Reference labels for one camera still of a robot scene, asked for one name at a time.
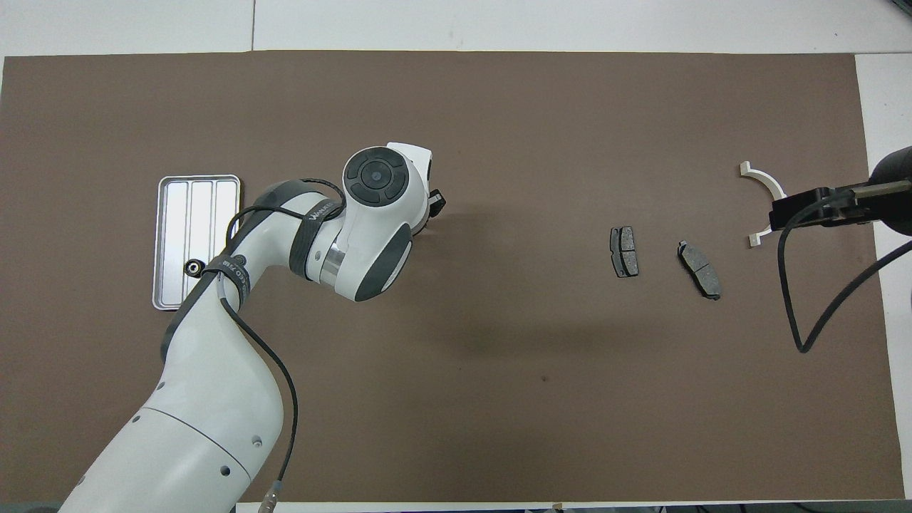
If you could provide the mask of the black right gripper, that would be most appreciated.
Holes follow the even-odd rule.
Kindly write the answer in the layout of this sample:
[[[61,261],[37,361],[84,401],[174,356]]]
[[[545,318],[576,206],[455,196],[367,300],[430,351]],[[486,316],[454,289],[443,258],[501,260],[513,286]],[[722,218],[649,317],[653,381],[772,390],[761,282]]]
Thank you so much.
[[[912,237],[912,145],[883,157],[866,182],[841,186],[820,198],[806,225],[837,227],[883,222],[889,229]],[[785,196],[771,203],[771,230],[781,231],[808,205],[814,194]]]

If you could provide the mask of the silver metal tray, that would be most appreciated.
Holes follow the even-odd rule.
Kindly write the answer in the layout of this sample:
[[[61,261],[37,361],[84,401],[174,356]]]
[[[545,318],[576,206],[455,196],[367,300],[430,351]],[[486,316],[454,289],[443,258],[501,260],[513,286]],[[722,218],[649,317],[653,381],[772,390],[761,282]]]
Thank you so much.
[[[170,175],[157,185],[151,304],[176,311],[198,279],[183,273],[188,259],[205,266],[224,248],[228,221],[240,210],[236,175]]]

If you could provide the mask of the long dark grey brake pad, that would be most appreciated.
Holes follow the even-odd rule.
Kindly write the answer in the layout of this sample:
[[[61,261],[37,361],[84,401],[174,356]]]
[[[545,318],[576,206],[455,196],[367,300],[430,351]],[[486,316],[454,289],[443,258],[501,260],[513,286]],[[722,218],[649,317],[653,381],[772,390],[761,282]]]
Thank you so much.
[[[678,259],[687,270],[695,286],[703,298],[710,300],[721,299],[721,283],[719,275],[711,265],[707,254],[686,240],[678,244]]]

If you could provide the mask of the brown table mat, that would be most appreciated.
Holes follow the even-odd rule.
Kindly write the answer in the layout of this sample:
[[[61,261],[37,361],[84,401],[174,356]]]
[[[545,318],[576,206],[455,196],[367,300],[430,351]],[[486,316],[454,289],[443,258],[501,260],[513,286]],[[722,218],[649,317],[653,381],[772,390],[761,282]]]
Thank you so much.
[[[447,200],[391,288],[268,269],[241,310],[299,389],[284,500],[903,496],[879,282],[801,354],[776,239],[746,241],[743,160],[789,194],[867,178],[853,56],[270,51],[4,62],[0,502],[64,500],[157,385],[163,176],[253,202],[391,140]]]

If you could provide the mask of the short dark grey brake pad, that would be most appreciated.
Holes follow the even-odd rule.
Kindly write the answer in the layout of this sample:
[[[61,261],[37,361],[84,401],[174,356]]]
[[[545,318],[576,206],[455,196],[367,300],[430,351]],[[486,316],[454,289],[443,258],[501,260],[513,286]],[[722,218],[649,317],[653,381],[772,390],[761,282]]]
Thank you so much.
[[[630,225],[611,228],[609,249],[616,276],[633,277],[639,275],[634,231]]]

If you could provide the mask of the white semicircular plastic bracket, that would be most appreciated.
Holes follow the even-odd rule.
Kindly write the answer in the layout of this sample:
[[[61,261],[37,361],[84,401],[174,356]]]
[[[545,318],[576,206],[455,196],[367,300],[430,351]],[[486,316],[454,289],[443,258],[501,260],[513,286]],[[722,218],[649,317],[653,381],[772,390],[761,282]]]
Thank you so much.
[[[752,163],[750,163],[749,160],[743,160],[739,164],[739,174],[740,177],[755,180],[765,186],[769,192],[769,195],[771,195],[772,201],[782,200],[788,196],[788,194],[786,194],[784,191],[784,188],[782,188],[782,186],[779,184],[778,180],[769,175],[769,173],[753,168]],[[748,234],[748,247],[755,248],[761,246],[762,238],[769,236],[772,231],[772,222],[769,222],[765,229],[759,232]]]

